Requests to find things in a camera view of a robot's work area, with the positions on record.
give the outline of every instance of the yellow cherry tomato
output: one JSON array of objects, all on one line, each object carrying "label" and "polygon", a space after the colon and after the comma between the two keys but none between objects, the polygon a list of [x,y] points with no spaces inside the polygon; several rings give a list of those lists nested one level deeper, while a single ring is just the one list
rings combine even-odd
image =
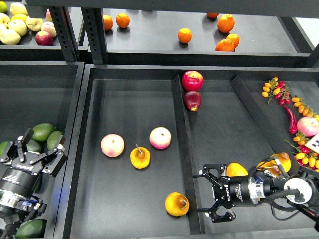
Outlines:
[{"label": "yellow cherry tomato", "polygon": [[261,94],[262,94],[262,96],[265,97],[265,98],[268,97],[268,95],[269,95],[266,91],[263,91]]},{"label": "yellow cherry tomato", "polygon": [[299,137],[299,136],[294,137],[295,142],[299,142],[300,140],[301,140],[301,137]]},{"label": "yellow cherry tomato", "polygon": [[316,159],[313,157],[309,158],[309,166],[313,168],[315,164],[316,164]]},{"label": "yellow cherry tomato", "polygon": [[303,164],[308,164],[308,162],[309,162],[309,159],[308,159],[307,157],[304,157],[304,158],[302,159],[302,163],[303,163]]},{"label": "yellow cherry tomato", "polygon": [[279,91],[280,91],[280,88],[276,88],[276,89],[274,90],[274,95],[279,94]]},{"label": "yellow cherry tomato", "polygon": [[298,107],[299,113],[302,113],[304,111],[304,109],[305,109],[305,106],[303,106],[303,105],[299,106]]},{"label": "yellow cherry tomato", "polygon": [[300,98],[299,97],[293,97],[291,99],[292,102],[299,102],[300,101]]},{"label": "yellow cherry tomato", "polygon": [[297,153],[297,154],[295,155],[295,158],[296,158],[296,159],[303,159],[305,156],[306,156],[306,155],[305,155],[304,153]]},{"label": "yellow cherry tomato", "polygon": [[299,145],[305,145],[305,144],[306,144],[306,141],[305,141],[305,140],[300,140],[300,141],[297,142],[297,144],[299,144]]},{"label": "yellow cherry tomato", "polygon": [[295,107],[299,107],[299,106],[301,106],[303,103],[302,102],[296,102],[296,103],[294,103],[294,106]]}]

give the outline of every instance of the orange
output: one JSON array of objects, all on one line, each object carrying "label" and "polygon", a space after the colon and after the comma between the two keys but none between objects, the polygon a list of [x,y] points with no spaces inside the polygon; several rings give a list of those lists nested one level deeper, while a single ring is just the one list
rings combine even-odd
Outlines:
[{"label": "orange", "polygon": [[178,31],[178,39],[181,43],[189,43],[193,35],[188,28],[182,28]]},{"label": "orange", "polygon": [[209,18],[217,18],[217,16],[219,15],[219,13],[207,13],[207,16],[209,17]]},{"label": "orange", "polygon": [[111,30],[113,26],[113,20],[109,15],[103,15],[104,29],[106,31]]},{"label": "orange", "polygon": [[229,39],[229,40],[231,40],[232,42],[234,42],[235,48],[238,46],[239,40],[240,40],[239,36],[238,36],[237,34],[235,34],[235,33],[229,34],[229,35],[226,37],[226,39]]},{"label": "orange", "polygon": [[126,28],[130,24],[130,18],[127,16],[125,13],[120,13],[119,15],[116,16],[116,24],[120,28]]},{"label": "orange", "polygon": [[229,39],[223,39],[217,43],[215,50],[216,51],[234,51],[235,44]]},{"label": "orange", "polygon": [[217,28],[223,33],[230,32],[235,26],[235,19],[231,14],[225,14],[220,17]]}]

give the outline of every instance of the compartment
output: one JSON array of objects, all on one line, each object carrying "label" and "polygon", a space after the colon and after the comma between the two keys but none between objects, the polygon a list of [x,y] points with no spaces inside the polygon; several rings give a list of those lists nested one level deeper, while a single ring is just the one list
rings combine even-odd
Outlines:
[{"label": "compartment", "polygon": [[[16,140],[28,128],[48,122],[64,132],[68,155],[83,67],[83,63],[1,62],[0,141]],[[0,174],[7,169],[0,165]],[[53,238],[64,173],[65,165],[56,178],[42,174],[41,189],[34,194],[47,204],[40,217],[47,220],[45,238]]]},{"label": "compartment", "polygon": [[[205,79],[200,89],[203,103],[196,113],[181,107],[183,90],[177,85],[177,74],[182,76],[186,70],[198,70]],[[70,238],[107,235],[119,239],[257,235],[315,238],[317,232],[311,219],[300,213],[280,222],[272,216],[269,205],[235,207],[237,218],[219,224],[196,212],[197,208],[214,203],[211,184],[204,178],[191,177],[204,164],[238,162],[250,170],[279,152],[254,121],[251,108],[234,90],[232,80],[236,76],[258,86],[260,91],[260,82],[274,76],[295,82],[297,87],[299,79],[316,81],[319,73],[288,68],[87,65],[79,101],[80,117],[75,122],[80,139],[76,170],[72,178],[65,180],[76,195],[69,201],[72,208],[75,200],[74,214],[68,219],[72,220],[72,227],[66,221],[64,233],[70,232]],[[298,89],[307,94],[307,88]],[[149,133],[163,122],[172,133],[172,143],[167,150],[157,151],[149,143]],[[117,133],[125,140],[125,151],[118,158],[107,158],[101,152],[101,139],[108,133]],[[151,151],[150,167],[142,171],[130,163],[129,153],[136,141]],[[144,177],[148,181],[140,186]],[[165,212],[164,201],[172,191],[190,197],[195,194],[186,217],[176,219]],[[66,211],[64,207],[60,209],[61,213]],[[285,218],[291,213],[276,211],[276,215]]]}]

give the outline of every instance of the red chili pepper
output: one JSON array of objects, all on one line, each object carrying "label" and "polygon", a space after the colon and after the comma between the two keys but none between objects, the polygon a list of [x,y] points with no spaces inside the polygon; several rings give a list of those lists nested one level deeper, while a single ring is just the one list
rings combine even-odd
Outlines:
[{"label": "red chili pepper", "polygon": [[284,108],[289,116],[289,133],[295,134],[298,132],[296,116],[294,112],[292,112],[292,110],[289,109],[287,106],[284,106]]},{"label": "red chili pepper", "polygon": [[299,145],[299,148],[300,148],[301,152],[302,152],[302,153],[305,153],[305,154],[309,154],[310,151],[311,151],[309,148],[307,148],[307,147],[304,146],[304,145]]}]

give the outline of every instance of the red apple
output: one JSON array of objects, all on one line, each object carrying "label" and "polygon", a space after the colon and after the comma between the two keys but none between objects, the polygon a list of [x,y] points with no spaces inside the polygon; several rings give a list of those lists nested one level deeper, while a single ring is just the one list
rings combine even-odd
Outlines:
[{"label": "red apple", "polygon": [[197,91],[189,91],[184,96],[184,104],[190,111],[198,111],[201,105],[201,95]]},{"label": "red apple", "polygon": [[187,71],[181,79],[181,85],[186,91],[198,91],[203,82],[203,76],[197,71]]},{"label": "red apple", "polygon": [[154,148],[164,149],[170,144],[171,135],[167,128],[157,127],[150,134],[150,143]]},{"label": "red apple", "polygon": [[319,122],[313,117],[302,117],[297,122],[297,128],[306,137],[311,137],[319,133]]},{"label": "red apple", "polygon": [[101,149],[106,156],[117,157],[124,150],[124,140],[118,134],[108,134],[101,141]]},{"label": "red apple", "polygon": [[35,35],[35,41],[39,46],[53,46],[53,38],[47,31],[39,31]]}]

